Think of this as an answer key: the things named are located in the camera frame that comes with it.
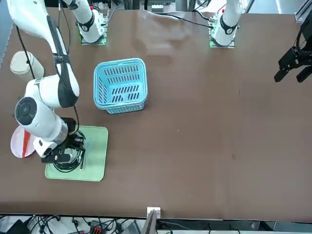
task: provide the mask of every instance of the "cable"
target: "cable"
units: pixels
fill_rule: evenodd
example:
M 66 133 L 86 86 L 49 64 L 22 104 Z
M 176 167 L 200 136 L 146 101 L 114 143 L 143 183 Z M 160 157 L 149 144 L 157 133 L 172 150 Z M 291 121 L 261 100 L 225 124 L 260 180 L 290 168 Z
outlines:
M 77 220 L 75 220 L 74 219 L 74 217 L 72 217 L 73 219 L 72 219 L 72 223 L 74 224 L 74 226 L 75 226 L 75 228 L 76 228 L 76 231 L 77 231 L 77 233 L 80 233 L 80 231 L 78 230 L 78 228 L 77 228 L 77 226 L 78 226 L 78 222 L 77 222 Z
M 226 4 L 224 4 L 217 12 L 219 12 L 223 7 L 225 7 Z
M 147 11 L 147 4 L 148 4 L 148 0 L 144 0 L 144 10 Z
M 19 30 L 19 28 L 17 27 L 17 25 L 15 25 L 15 26 L 16 26 L 16 30 L 17 30 L 17 32 L 18 32 L 18 36 L 19 36 L 20 43 L 21 43 L 21 45 L 22 45 L 22 47 L 23 47 L 23 50 L 24 50 L 25 55 L 26 55 L 26 58 L 27 58 L 27 63 L 29 64 L 29 68 L 30 68 L 31 75 L 33 76 L 33 79 L 35 79 L 34 71 L 33 71 L 33 68 L 31 67 L 31 63 L 30 63 L 30 60 L 29 60 L 29 57 L 28 57 L 27 50 L 26 50 L 25 45 L 24 45 L 24 43 L 23 43 L 23 40 L 21 39 L 21 36 L 20 36 L 20 30 Z
M 205 7 L 207 7 L 207 6 L 210 4 L 211 0 L 203 1 L 203 2 L 201 2 L 201 0 L 197 0 L 197 4 L 199 4 L 199 5 L 201 5 L 202 3 L 205 4 L 205 2 L 207 3 Z
M 31 234 L 33 232 L 33 230 L 37 226 L 37 224 L 39 224 L 39 217 L 38 217 L 37 223 L 34 224 L 33 228 L 30 230 L 29 234 Z
M 202 14 L 202 13 L 200 13 L 199 11 L 194 10 L 194 12 L 198 13 L 198 14 L 200 15 L 200 17 L 202 17 L 204 20 L 211 21 L 211 20 L 210 20 L 210 18 L 203 16 L 203 14 Z
M 169 234 L 169 233 L 173 234 L 173 231 L 172 231 L 171 227 L 169 227 L 167 224 L 165 224 L 165 223 L 158 223 L 158 224 L 156 224 L 156 226 L 159 225 L 159 224 L 163 224 L 164 226 L 166 226 L 170 230 L 170 232 L 168 232 L 166 234 Z
M 49 233 L 50 233 L 50 234 L 53 234 L 53 232 L 51 231 L 51 229 L 50 229 L 50 227 L 49 227 L 48 222 L 49 222 L 52 218 L 54 218 L 54 217 L 50 217 L 50 219 L 48 219 L 48 218 L 49 218 L 49 217 L 45 217 L 45 218 L 42 219 L 42 220 L 43 220 L 43 224 L 44 224 L 44 226 L 43 226 L 43 231 L 44 231 L 45 227 L 47 227 L 48 230 L 49 230 Z
M 57 169 L 59 172 L 63 173 L 69 173 L 72 172 L 74 169 L 76 169 L 79 166 L 79 162 L 77 158 L 71 162 L 71 163 L 53 163 L 53 166 L 55 169 Z
M 60 76 L 59 71 L 58 71 L 58 67 L 57 67 L 56 64 L 55 64 L 55 69 L 56 69 L 56 71 L 57 71 L 57 74 L 58 74 L 58 77 L 59 77 L 60 81 L 62 81 L 62 83 L 63 83 L 63 85 L 64 85 L 64 87 L 65 87 L 65 90 L 66 90 L 67 95 L 69 95 L 68 88 L 67 88 L 67 86 L 65 85 L 65 83 L 64 83 L 64 81 L 63 81 L 63 78 Z M 78 117 L 78 113 L 77 113 L 76 106 L 74 105 L 73 107 L 74 107 L 74 111 L 75 111 L 76 119 L 77 119 L 77 129 L 74 130 L 73 132 L 69 133 L 68 135 L 70 135 L 70 136 L 73 135 L 73 134 L 75 134 L 76 132 L 78 132 L 79 126 L 80 126 L 79 117 Z
M 197 10 L 198 8 L 200 8 L 202 5 L 204 5 L 206 2 L 208 2 L 209 0 L 205 0 L 201 5 L 199 5 L 195 10 Z
M 192 229 L 190 229 L 190 228 L 188 228 L 188 227 L 185 227 L 185 226 L 183 226 L 183 225 L 181 225 L 181 224 L 178 224 L 178 223 L 172 223 L 172 222 L 166 222 L 166 221 L 160 221 L 160 220 L 159 220 L 159 222 L 160 222 L 160 223 L 171 224 L 171 225 L 176 225 L 176 226 L 182 227 L 182 228 L 187 229 L 187 230 L 192 230 Z
M 58 28 L 59 28 L 59 22 L 60 22 L 60 5 L 61 5 L 61 2 L 60 0 L 58 0 Z
M 113 13 L 116 11 L 116 9 L 113 9 L 113 12 L 111 13 L 111 16 L 109 17 L 107 23 L 111 20 L 111 17 L 113 16 Z
M 206 27 L 206 28 L 211 28 L 211 29 L 213 29 L 212 26 L 208 26 L 208 25 L 201 24 L 201 23 L 196 23 L 196 22 L 194 22 L 194 21 L 187 20 L 187 19 L 182 18 L 182 17 L 180 17 L 180 16 L 174 16 L 174 15 L 166 15 L 166 16 L 172 16 L 172 17 L 175 17 L 175 18 L 177 18 L 177 19 L 179 19 L 179 20 L 184 20 L 184 21 L 189 22 L 189 23 L 193 23 L 193 24 L 196 24 L 196 25 L 199 25 L 199 26 L 203 26 L 203 27 Z
M 75 111 L 75 114 L 76 114 L 77 129 L 76 129 L 75 131 L 73 131 L 72 133 L 70 133 L 69 135 L 73 135 L 73 134 L 75 134 L 76 132 L 78 132 L 79 126 L 80 126 L 79 117 L 78 117 L 78 113 L 77 113 L 77 109 L 76 109 L 76 106 L 75 106 L 75 105 L 74 105 L 74 111 Z
M 41 217 L 41 216 L 39 216 L 39 226 L 40 226 L 39 232 L 40 232 L 40 233 L 47 234 L 47 233 L 44 231 L 44 229 L 45 229 L 44 221 L 42 221 L 43 224 L 40 224 L 40 221 L 42 221 L 42 217 Z
M 124 221 L 122 221 L 122 222 L 120 223 L 120 225 L 124 224 L 124 223 L 127 222 L 128 220 L 129 220 L 128 218 L 125 219 Z
M 68 28 L 69 43 L 68 43 L 67 54 L 69 54 L 69 50 L 70 50 L 70 41 L 71 41 L 71 40 L 70 40 L 70 27 L 69 27 L 69 24 L 68 24 L 68 21 L 67 21 L 67 17 L 66 17 L 66 14 L 65 14 L 64 8 L 63 8 L 63 4 L 61 4 L 61 7 L 62 7 L 62 11 L 63 11 L 64 17 L 65 17 L 65 20 L 66 20 L 66 23 L 67 23 L 67 28 Z
M 298 50 L 298 53 L 303 55 L 303 56 L 310 56 L 310 55 L 312 55 L 312 51 L 303 51 L 300 48 L 299 43 L 300 43 L 301 34 L 302 34 L 302 31 L 301 31 L 301 28 L 300 28 L 299 33 L 298 33 L 297 38 L 296 38 L 296 48 Z
M 88 222 L 84 217 L 81 217 L 83 219 L 83 221 L 86 222 L 86 224 L 88 224 L 88 226 L 91 226 L 91 222 Z

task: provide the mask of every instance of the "blue basket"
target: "blue basket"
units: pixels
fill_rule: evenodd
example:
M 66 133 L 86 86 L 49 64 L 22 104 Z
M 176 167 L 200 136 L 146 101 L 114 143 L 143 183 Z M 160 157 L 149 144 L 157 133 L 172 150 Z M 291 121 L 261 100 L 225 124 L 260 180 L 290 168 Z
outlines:
M 94 103 L 110 114 L 139 111 L 147 98 L 146 67 L 139 58 L 100 63 L 94 70 Z

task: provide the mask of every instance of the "black cable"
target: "black cable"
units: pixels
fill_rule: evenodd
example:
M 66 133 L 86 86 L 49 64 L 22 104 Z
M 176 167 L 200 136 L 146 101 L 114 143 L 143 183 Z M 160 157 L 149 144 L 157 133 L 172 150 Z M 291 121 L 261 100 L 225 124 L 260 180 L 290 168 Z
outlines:
M 50 219 L 48 219 L 48 218 L 49 218 L 49 217 L 43 218 L 43 224 L 44 224 L 43 230 L 45 229 L 45 227 L 47 227 L 48 230 L 49 230 L 49 233 L 50 233 L 50 234 L 53 234 L 53 232 L 51 231 L 51 229 L 50 229 L 50 227 L 49 227 L 48 222 L 49 222 L 51 219 L 53 219 L 54 217 L 50 217 Z
M 113 231 L 111 234 L 113 234 L 113 233 L 121 234 L 121 233 L 122 233 L 122 225 L 123 225 L 126 221 L 128 221 L 128 220 L 129 220 L 129 219 L 127 218 L 127 219 L 125 219 L 124 221 L 122 221 L 121 223 L 117 223 L 117 221 L 116 221 L 116 227 L 115 227 L 114 231 Z
M 174 16 L 174 15 L 167 15 L 167 16 L 172 16 L 172 17 L 175 17 L 175 18 L 177 18 L 177 19 L 179 19 L 179 20 L 184 20 L 184 21 L 189 22 L 189 23 L 193 23 L 193 24 L 196 24 L 196 25 L 199 25 L 199 26 L 203 26 L 203 27 L 206 27 L 206 28 L 211 28 L 211 29 L 213 29 L 212 26 L 208 26 L 208 25 L 201 24 L 201 23 L 196 23 L 196 22 L 194 22 L 194 21 L 187 20 L 187 19 L 182 18 L 182 17 L 180 17 L 180 16 Z
M 39 217 L 38 217 L 38 220 L 37 220 L 37 223 L 34 224 L 34 226 L 32 227 L 32 229 L 30 230 L 29 234 L 31 234 L 34 230 L 34 228 L 39 224 Z
M 30 60 L 29 60 L 29 57 L 28 57 L 28 54 L 27 54 L 27 50 L 26 50 L 25 45 L 24 45 L 24 43 L 23 43 L 23 40 L 21 39 L 21 36 L 20 36 L 20 30 L 19 30 L 19 28 L 17 27 L 17 25 L 15 25 L 15 26 L 16 26 L 16 30 L 17 30 L 17 32 L 18 32 L 18 36 L 19 36 L 20 43 L 21 43 L 21 45 L 22 45 L 22 47 L 23 47 L 23 50 L 24 50 L 25 55 L 26 55 L 26 58 L 27 58 L 27 63 L 29 64 L 29 68 L 30 68 L 31 75 L 33 76 L 33 79 L 35 79 L 34 71 L 33 71 L 33 68 L 31 67 L 31 63 L 30 63 Z
M 66 14 L 65 14 L 64 8 L 63 8 L 63 4 L 61 4 L 61 7 L 62 7 L 62 11 L 63 11 L 64 17 L 65 17 L 65 20 L 66 20 L 66 23 L 67 23 L 67 28 L 68 28 L 69 43 L 68 43 L 67 54 L 69 54 L 69 50 L 70 50 L 70 41 L 71 41 L 71 40 L 70 40 L 70 27 L 69 27 L 69 24 L 68 24 L 68 20 L 67 20 L 67 17 L 66 17 Z
M 200 15 L 200 17 L 202 17 L 204 20 L 208 20 L 210 21 L 210 19 L 208 17 L 205 17 L 202 13 L 200 13 L 199 11 L 197 10 L 194 10 L 194 12 L 198 13 Z
M 300 48 L 299 43 L 300 43 L 301 34 L 302 34 L 302 31 L 301 31 L 301 28 L 300 28 L 299 33 L 298 33 L 298 35 L 297 35 L 297 39 L 296 39 L 296 48 L 297 48 L 297 51 L 298 51 L 299 54 L 301 54 L 301 55 L 303 55 L 303 56 L 310 56 L 310 55 L 312 55 L 312 51 L 303 51 L 303 50 L 301 50 L 301 48 Z
M 26 226 L 29 226 L 35 219 L 36 219 L 36 215 L 34 215 L 34 216 L 32 217 L 32 219 L 31 219 L 28 223 L 25 223 L 25 222 L 24 222 L 24 224 L 25 224 Z
M 98 223 L 100 224 L 100 227 L 101 227 L 101 233 L 102 233 L 102 223 L 101 223 L 101 220 L 100 218 L 98 217 Z
M 198 8 L 200 8 L 202 5 L 204 5 L 206 2 L 208 2 L 209 0 L 205 0 L 201 5 L 199 5 L 195 10 L 197 10 Z
M 73 219 L 72 219 L 72 223 L 74 224 L 74 226 L 75 226 L 75 228 L 76 228 L 76 231 L 77 231 L 77 233 L 80 233 L 80 231 L 78 230 L 78 222 L 77 222 L 77 220 L 75 220 L 74 219 L 74 217 L 72 217 Z
M 84 217 L 81 217 L 83 219 L 83 221 L 86 222 L 86 224 L 88 224 L 88 226 L 91 226 L 91 222 L 88 222 Z
M 77 113 L 77 110 L 76 110 L 76 106 L 75 106 L 75 105 L 74 105 L 74 111 L 75 111 L 76 119 L 77 119 L 77 129 L 76 129 L 76 131 L 75 131 L 75 133 L 76 133 L 76 132 L 78 132 L 78 130 L 79 130 L 80 123 L 79 123 L 79 117 L 78 117 L 78 113 Z
M 144 0 L 144 10 L 147 11 L 147 4 L 148 4 L 148 0 Z
M 76 169 L 79 166 L 79 162 L 77 158 L 71 162 L 71 163 L 53 163 L 53 166 L 55 169 L 57 169 L 59 172 L 63 173 L 69 173 L 72 172 L 74 169 Z
M 226 4 L 224 4 L 217 12 L 219 12 L 223 7 L 225 7 Z
M 203 7 L 207 7 L 207 6 L 210 4 L 210 2 L 211 2 L 211 0 L 209 0 L 209 1 L 203 1 L 203 2 L 201 2 L 200 0 L 197 0 L 197 4 L 198 4 L 198 5 L 201 5 L 202 3 L 204 3 L 204 4 L 202 5 Z
M 167 228 L 170 230 L 169 233 L 170 233 L 170 234 L 173 234 L 173 231 L 172 231 L 171 227 L 168 226 L 166 223 L 157 223 L 156 226 L 157 226 L 157 225 L 164 225 L 165 227 L 167 227 Z

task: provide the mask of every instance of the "brown table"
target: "brown table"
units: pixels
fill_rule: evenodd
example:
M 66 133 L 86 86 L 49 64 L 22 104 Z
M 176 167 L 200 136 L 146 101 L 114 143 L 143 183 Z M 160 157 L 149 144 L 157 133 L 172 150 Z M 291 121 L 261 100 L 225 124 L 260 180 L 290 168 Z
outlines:
M 171 218 L 311 221 L 312 80 L 297 83 L 299 69 L 273 79 L 299 30 L 293 15 L 243 15 L 234 50 L 209 48 L 204 27 L 143 11 L 116 11 L 107 45 L 81 46 L 67 17 L 80 122 L 109 130 L 104 179 L 46 179 L 38 156 L 12 155 L 12 114 L 25 88 L 9 68 L 21 50 L 13 30 L 0 70 L 1 212 L 145 216 L 160 206 Z M 67 43 L 64 18 L 61 30 Z M 45 75 L 55 74 L 47 42 L 22 38 Z M 145 109 L 97 109 L 95 66 L 134 57 L 147 67 Z M 75 117 L 72 108 L 57 113 Z

